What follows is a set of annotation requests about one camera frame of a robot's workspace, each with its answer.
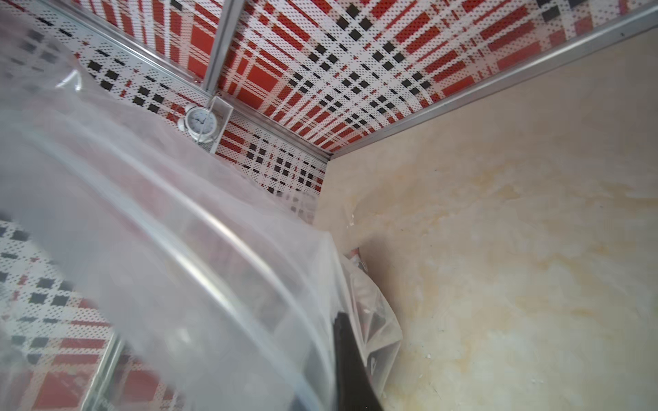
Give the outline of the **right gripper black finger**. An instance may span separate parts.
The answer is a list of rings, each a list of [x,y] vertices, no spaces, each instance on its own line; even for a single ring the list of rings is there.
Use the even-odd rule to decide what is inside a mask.
[[[336,409],[382,411],[363,366],[347,313],[338,313],[334,320],[333,338],[336,353]]]

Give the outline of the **clear plastic vacuum bag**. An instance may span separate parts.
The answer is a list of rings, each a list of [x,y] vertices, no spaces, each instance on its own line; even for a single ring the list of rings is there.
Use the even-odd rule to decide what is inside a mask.
[[[399,322],[292,206],[2,13],[1,214],[195,410],[337,410],[338,313],[380,401]]]

